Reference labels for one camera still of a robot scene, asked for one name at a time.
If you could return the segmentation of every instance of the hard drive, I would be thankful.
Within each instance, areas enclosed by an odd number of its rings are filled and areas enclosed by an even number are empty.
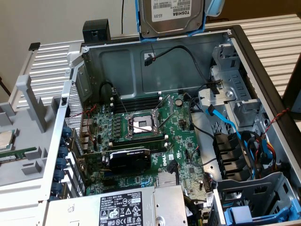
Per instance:
[[[203,23],[204,0],[140,0],[143,38],[198,30]]]

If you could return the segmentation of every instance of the green motherboard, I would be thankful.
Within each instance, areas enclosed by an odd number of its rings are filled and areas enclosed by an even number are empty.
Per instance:
[[[169,118],[158,129],[158,139],[155,141],[109,147],[112,139],[115,144],[129,140],[127,139],[127,114],[111,114],[108,105],[97,105],[91,114],[86,116],[87,119],[90,118],[94,121],[94,128],[90,137],[99,137],[99,135],[101,137],[96,145],[89,139],[86,145],[86,154],[82,156],[85,158],[90,176],[90,186],[87,187],[86,195],[100,194],[127,187],[156,186],[158,174],[166,172],[169,162],[175,159],[180,165],[179,177],[183,190],[192,199],[205,199],[206,193],[204,189],[199,187],[203,175],[202,168],[192,166],[187,157],[187,154],[191,155],[198,146],[195,131],[191,129],[189,123],[189,102],[184,101],[183,94],[179,95],[178,93],[164,94],[161,97],[165,101],[158,109],[159,124]],[[176,100],[181,100],[181,106],[175,104]],[[149,112],[149,110],[140,111],[139,116],[146,115]],[[168,140],[166,141],[164,137],[160,139],[162,135],[168,135]],[[133,139],[139,141],[140,136],[148,136],[148,133],[135,135]],[[113,175],[102,164],[102,157],[106,153],[130,148],[152,150],[151,168],[149,170],[142,174]],[[201,158],[197,154],[192,159],[195,163],[201,164]]]

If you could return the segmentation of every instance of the hard drive label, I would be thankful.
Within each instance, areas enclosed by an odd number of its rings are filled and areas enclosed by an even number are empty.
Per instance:
[[[152,21],[173,20],[191,16],[192,0],[151,0]]]
[[[143,226],[142,193],[102,197],[99,226]]]

